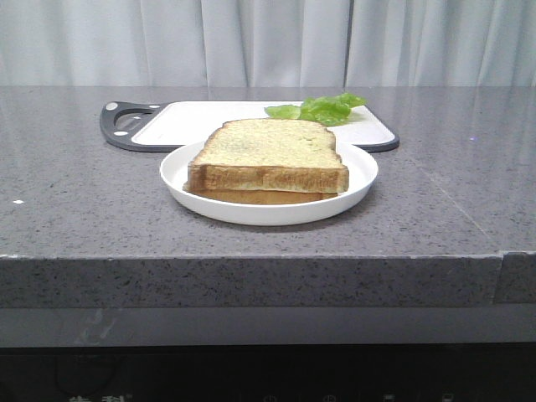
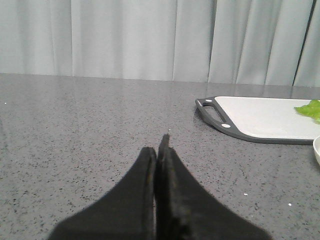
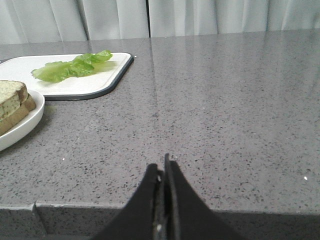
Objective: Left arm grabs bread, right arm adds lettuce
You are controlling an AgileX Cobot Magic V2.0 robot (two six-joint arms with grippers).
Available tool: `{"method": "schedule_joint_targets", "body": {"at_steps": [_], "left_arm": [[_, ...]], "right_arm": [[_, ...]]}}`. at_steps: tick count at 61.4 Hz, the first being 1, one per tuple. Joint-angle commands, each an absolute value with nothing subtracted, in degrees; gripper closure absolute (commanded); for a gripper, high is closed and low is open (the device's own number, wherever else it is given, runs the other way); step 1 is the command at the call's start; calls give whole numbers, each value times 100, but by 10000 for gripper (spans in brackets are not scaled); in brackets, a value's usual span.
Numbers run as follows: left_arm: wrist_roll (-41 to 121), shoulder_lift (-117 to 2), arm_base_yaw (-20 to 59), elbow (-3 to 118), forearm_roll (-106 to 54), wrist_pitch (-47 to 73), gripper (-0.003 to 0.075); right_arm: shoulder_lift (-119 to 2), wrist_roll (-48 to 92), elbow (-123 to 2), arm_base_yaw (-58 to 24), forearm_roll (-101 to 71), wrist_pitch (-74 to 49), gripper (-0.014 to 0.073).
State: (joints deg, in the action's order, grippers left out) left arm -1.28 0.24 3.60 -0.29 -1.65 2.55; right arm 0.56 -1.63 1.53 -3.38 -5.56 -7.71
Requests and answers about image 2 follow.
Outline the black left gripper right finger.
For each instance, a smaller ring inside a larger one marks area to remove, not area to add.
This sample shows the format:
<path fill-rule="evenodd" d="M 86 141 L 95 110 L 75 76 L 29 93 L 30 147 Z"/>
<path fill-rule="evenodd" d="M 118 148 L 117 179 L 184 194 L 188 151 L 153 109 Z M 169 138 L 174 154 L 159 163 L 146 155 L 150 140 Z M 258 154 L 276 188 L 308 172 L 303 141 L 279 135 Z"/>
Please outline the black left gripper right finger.
<path fill-rule="evenodd" d="M 156 239 L 270 240 L 262 228 L 233 213 L 192 176 L 162 137 L 155 171 Z"/>

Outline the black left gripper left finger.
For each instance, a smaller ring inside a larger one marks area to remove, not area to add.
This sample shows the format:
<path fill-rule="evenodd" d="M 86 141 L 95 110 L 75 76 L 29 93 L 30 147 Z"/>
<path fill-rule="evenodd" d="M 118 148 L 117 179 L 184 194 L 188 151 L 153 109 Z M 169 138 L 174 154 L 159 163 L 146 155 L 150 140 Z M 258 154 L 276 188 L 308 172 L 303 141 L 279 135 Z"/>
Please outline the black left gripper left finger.
<path fill-rule="evenodd" d="M 50 240 L 152 240 L 156 152 L 144 147 L 126 175 L 101 199 L 61 221 Z"/>

